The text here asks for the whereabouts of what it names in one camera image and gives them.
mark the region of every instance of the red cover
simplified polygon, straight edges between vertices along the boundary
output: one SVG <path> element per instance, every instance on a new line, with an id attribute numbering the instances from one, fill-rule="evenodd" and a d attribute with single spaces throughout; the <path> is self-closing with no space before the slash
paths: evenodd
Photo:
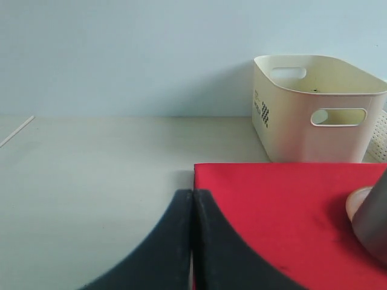
<path id="1" fill-rule="evenodd" d="M 346 197 L 375 184 L 385 169 L 386 164 L 196 164 L 195 188 L 210 190 L 247 244 L 302 286 L 386 290 L 387 270 L 359 244 L 345 212 Z"/>

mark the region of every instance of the white tabletop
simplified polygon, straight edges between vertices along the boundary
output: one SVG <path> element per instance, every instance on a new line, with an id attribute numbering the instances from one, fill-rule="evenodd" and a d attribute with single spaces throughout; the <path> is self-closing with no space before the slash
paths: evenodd
<path id="1" fill-rule="evenodd" d="M 266 161 L 249 118 L 36 118 L 0 149 L 0 289 L 76 289 L 146 237 L 195 163 Z"/>

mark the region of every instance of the plastic basket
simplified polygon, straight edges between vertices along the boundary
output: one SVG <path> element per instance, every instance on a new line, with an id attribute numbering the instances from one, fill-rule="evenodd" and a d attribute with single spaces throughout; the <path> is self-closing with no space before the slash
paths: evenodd
<path id="1" fill-rule="evenodd" d="M 362 162 L 387 83 L 326 56 L 259 56 L 253 125 L 274 162 Z"/>

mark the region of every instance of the white perforated object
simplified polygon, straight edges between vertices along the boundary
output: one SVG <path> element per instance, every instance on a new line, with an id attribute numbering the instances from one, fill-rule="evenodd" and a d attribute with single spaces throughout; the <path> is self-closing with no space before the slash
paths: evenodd
<path id="1" fill-rule="evenodd" d="M 387 113 L 380 114 L 367 152 L 378 162 L 387 162 Z"/>

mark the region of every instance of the checkered pattern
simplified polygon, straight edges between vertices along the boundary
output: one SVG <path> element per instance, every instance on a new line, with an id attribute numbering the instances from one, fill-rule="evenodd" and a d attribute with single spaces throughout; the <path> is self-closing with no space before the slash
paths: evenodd
<path id="1" fill-rule="evenodd" d="M 265 125 L 267 127 L 267 123 L 268 123 L 268 108 L 266 107 L 266 104 L 264 102 L 262 102 L 262 120 L 263 120 L 263 122 L 265 123 Z"/>

